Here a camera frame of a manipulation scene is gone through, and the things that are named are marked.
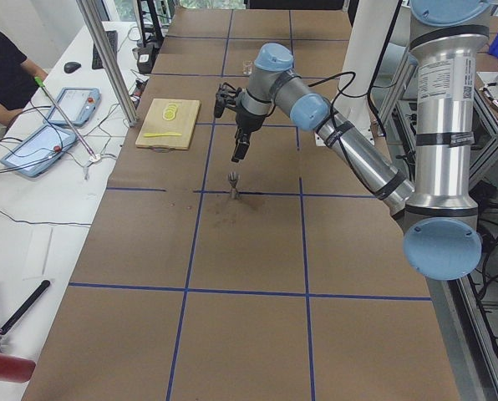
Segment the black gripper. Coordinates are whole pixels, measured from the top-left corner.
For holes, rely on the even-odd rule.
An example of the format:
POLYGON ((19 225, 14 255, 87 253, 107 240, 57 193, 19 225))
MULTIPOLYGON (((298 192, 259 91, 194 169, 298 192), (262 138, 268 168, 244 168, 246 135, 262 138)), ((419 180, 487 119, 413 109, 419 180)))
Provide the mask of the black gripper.
POLYGON ((245 106, 241 101, 236 103, 235 148, 231 161, 238 163, 244 160, 250 147, 250 135, 259 130, 264 123, 264 103, 250 101, 245 106))

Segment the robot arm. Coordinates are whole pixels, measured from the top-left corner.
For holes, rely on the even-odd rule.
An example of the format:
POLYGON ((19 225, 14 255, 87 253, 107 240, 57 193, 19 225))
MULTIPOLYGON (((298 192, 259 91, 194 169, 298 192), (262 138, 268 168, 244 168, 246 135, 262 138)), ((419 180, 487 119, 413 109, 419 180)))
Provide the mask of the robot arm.
POLYGON ((470 274, 482 253, 478 205, 469 193, 475 67, 488 39, 491 8, 489 1, 410 4, 409 53, 418 69, 412 180, 332 101, 302 81, 292 52, 278 43, 261 47, 247 86, 227 103, 237 125, 232 160, 245 158, 252 133, 278 107, 296 127, 317 135, 389 208, 416 271, 440 281, 470 274))

